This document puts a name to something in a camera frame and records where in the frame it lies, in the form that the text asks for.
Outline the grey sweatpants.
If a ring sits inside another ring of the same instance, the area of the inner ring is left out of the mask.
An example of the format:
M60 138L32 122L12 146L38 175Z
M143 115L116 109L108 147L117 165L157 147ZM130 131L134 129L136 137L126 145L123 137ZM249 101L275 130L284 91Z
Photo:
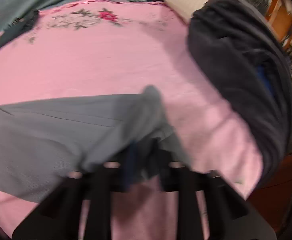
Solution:
M36 100L0 106L0 191L40 202L72 171L93 172L131 144L150 178L152 140L174 160L190 162L168 122L160 92Z

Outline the dark navy garment pile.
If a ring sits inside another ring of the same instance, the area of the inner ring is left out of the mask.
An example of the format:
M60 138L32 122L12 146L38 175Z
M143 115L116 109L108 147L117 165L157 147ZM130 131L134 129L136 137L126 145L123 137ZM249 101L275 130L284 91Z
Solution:
M264 184L292 143L292 74L280 43L245 0L208 0L190 20L188 49L249 126L262 155Z

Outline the pink floral bed sheet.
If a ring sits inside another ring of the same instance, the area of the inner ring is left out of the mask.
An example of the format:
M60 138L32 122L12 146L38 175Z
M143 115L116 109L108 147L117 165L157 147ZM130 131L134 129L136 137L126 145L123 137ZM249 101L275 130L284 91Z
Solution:
M0 105L136 94L154 85L194 170L220 171L247 198L262 159L245 122L186 48L187 26L162 3L80 1L40 12L0 49Z

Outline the folded dark teal garment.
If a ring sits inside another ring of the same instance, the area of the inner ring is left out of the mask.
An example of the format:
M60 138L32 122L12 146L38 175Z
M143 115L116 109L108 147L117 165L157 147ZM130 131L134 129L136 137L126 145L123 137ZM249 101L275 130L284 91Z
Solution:
M34 10L26 15L23 20L7 28L0 36L0 49L12 40L31 31L39 19L39 11Z

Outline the cream quilted pillow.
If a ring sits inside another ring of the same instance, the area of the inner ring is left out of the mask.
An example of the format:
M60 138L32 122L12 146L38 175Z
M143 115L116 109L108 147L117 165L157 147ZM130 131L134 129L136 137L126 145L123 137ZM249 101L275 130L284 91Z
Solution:
M197 10L204 7L209 0L164 0L165 4L172 9L183 20L189 24Z

